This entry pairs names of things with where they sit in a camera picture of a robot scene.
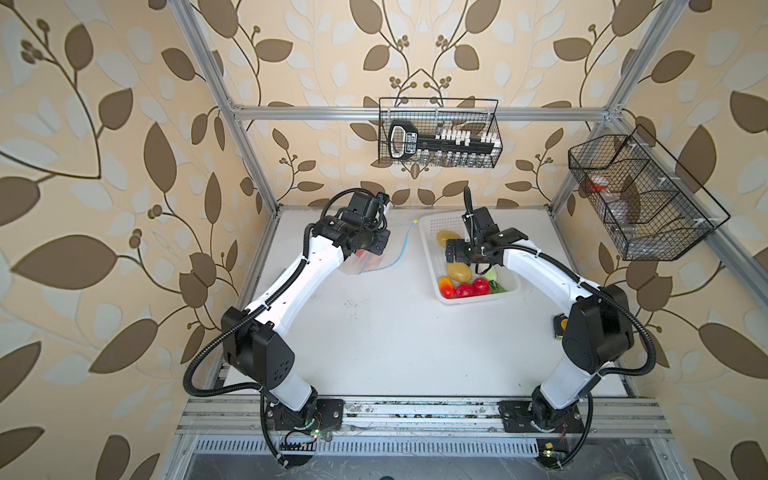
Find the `small red apple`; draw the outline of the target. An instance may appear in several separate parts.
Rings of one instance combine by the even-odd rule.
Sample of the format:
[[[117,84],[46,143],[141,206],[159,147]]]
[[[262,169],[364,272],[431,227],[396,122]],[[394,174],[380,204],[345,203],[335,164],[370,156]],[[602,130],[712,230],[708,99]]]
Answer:
[[[381,256],[366,250],[359,250],[353,257],[354,265],[360,271],[375,269],[381,261]]]

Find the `clear zip top bag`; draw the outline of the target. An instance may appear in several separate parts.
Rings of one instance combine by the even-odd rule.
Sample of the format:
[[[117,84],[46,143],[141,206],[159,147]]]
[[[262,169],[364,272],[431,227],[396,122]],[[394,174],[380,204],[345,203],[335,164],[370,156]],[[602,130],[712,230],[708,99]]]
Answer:
[[[340,271],[346,275],[360,275],[396,265],[403,258],[417,224],[418,221],[413,220],[390,226],[390,236],[382,254],[359,250],[342,263]]]

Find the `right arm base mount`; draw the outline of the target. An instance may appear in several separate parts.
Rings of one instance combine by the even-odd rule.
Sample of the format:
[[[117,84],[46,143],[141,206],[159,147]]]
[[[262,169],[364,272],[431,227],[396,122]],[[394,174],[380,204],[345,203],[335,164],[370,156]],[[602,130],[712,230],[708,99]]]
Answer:
[[[506,433],[576,434],[585,430],[578,403],[553,409],[545,400],[504,400],[498,412]]]

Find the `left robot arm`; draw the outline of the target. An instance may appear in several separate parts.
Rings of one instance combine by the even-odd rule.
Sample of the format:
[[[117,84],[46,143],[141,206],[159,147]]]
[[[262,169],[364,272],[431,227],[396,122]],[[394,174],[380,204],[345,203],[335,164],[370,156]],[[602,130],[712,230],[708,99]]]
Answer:
[[[305,227],[301,253],[286,271],[244,309],[225,312],[221,333],[187,366],[182,380],[186,393],[206,398],[256,390],[293,412],[310,409],[317,393],[294,371],[295,353],[285,335],[317,288],[350,256],[384,252],[390,236],[389,204],[387,194],[362,187],[332,197],[318,220]],[[223,348],[230,366],[247,377],[245,382],[209,389],[194,385],[197,368],[217,347]]]

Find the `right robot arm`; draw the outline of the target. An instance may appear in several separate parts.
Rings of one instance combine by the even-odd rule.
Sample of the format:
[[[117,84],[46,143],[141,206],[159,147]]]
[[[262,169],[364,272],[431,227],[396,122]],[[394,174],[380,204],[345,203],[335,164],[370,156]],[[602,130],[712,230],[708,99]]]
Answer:
[[[545,253],[516,228],[500,229],[489,210],[473,206],[463,189],[466,240],[446,242],[448,263],[488,264],[525,278],[565,314],[563,357],[531,395],[533,415],[563,413],[606,376],[645,376],[657,350],[647,328],[630,311],[626,292],[600,286]]]

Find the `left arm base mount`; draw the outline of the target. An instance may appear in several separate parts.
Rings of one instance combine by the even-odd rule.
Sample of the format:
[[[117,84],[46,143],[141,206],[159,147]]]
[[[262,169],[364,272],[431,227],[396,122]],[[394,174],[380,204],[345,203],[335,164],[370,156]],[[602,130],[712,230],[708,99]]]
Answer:
[[[263,406],[267,425],[277,431],[309,431],[325,434],[341,428],[345,402],[338,398],[310,399],[301,411],[269,401]]]

